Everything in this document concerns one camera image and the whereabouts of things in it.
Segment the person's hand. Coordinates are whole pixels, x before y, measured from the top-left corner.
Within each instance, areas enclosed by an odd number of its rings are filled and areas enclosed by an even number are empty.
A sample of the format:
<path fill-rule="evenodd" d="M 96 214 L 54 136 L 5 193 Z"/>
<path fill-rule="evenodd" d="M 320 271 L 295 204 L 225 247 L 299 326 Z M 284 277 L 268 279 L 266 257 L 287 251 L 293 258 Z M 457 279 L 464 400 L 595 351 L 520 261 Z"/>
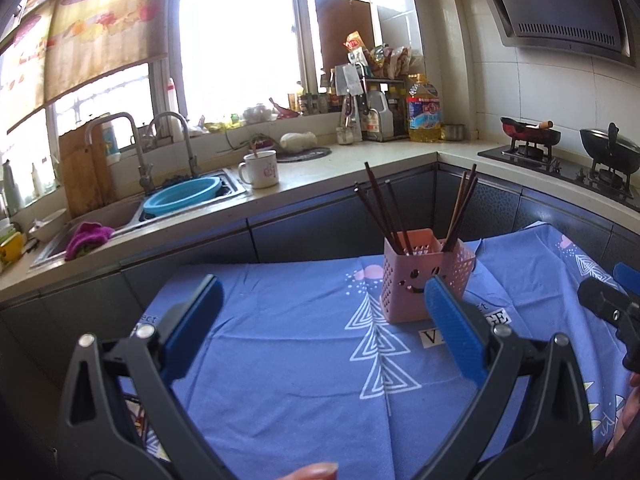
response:
<path fill-rule="evenodd" d="M 336 480 L 338 463 L 322 462 L 303 466 L 279 480 Z"/>

